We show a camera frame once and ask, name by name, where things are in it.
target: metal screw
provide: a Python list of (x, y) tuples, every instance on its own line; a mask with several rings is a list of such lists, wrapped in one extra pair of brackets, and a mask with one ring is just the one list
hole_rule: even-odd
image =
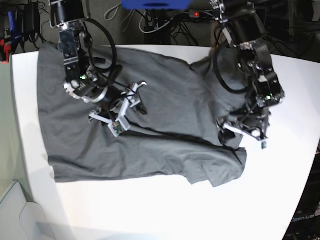
[(80, 87), (80, 84), (77, 80), (72, 80), (71, 81), (71, 86), (74, 88), (74, 89), (77, 89), (78, 87)]

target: white table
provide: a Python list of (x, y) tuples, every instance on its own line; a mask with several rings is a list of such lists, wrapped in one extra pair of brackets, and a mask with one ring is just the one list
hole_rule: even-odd
[[(193, 63), (209, 48), (129, 46)], [(38, 53), (13, 56), (13, 80), (35, 201), (57, 239), (281, 240), (306, 185), (320, 138), (320, 64), (272, 56), (286, 92), (272, 108), (268, 148), (245, 137), (243, 176), (212, 188), (182, 176), (54, 182), (38, 119)]]

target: gray t-shirt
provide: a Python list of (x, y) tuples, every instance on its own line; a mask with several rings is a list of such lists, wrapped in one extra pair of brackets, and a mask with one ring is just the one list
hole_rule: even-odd
[[(219, 68), (226, 83), (242, 88), (237, 53), (225, 49)], [(108, 47), (95, 56), (112, 59)], [(39, 51), (37, 95), (39, 120), (56, 182), (122, 180), (154, 175), (182, 175), (191, 184), (209, 180), (213, 187), (241, 177), (247, 154), (242, 137), (224, 148), (216, 118), (245, 104), (244, 95), (227, 92), (218, 82), (211, 58), (185, 61), (150, 52), (118, 48), (123, 71), (118, 82), (145, 81), (139, 93), (148, 115), (130, 109), (130, 131), (114, 137), (101, 122), (88, 122), (96, 109), (64, 90), (63, 58), (54, 45)]]

